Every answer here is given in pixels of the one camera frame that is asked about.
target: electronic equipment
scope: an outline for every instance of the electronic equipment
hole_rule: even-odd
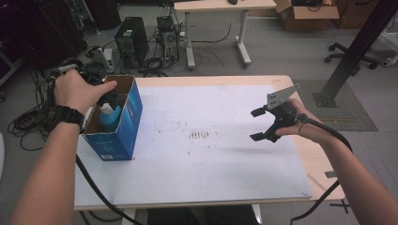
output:
[[[115,0],[84,0],[89,12],[101,30],[109,30],[121,24]]]
[[[173,63],[179,59],[177,29],[171,16],[158,17],[157,21],[164,62]]]
[[[113,58],[112,49],[102,50],[102,48],[98,48],[93,52],[91,62],[103,64],[105,68],[109,70],[114,70],[115,68],[115,60]]]
[[[179,59],[177,38],[176,30],[161,34],[165,62],[173,62]]]
[[[120,60],[124,68],[141,68],[149,49],[144,20],[127,17],[115,35]]]

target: left hand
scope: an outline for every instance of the left hand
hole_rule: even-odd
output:
[[[69,106],[81,114],[86,114],[88,109],[96,104],[103,94],[116,86],[116,81],[93,86],[88,84],[77,70],[73,69],[55,80],[55,103]]]

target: bottle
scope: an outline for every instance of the bottle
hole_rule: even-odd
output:
[[[106,132],[112,133],[116,131],[121,113],[122,110],[120,106],[117,106],[114,110],[109,103],[104,103],[100,107],[99,121],[102,123]]]

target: floor mat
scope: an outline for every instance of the floor mat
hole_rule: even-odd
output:
[[[298,94],[305,107],[329,127],[338,131],[378,131],[347,83],[343,85],[335,98],[338,108],[317,107],[313,93],[319,93],[326,82],[324,80],[293,81],[300,85]]]

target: computer tower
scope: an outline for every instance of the computer tower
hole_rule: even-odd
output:
[[[149,49],[144,21],[141,17],[127,17],[115,35],[124,68],[141,68]]]
[[[173,62],[179,59],[178,35],[175,29],[161,33],[164,60]]]
[[[178,33],[171,16],[158,17],[158,29],[164,61],[173,63],[178,60]]]

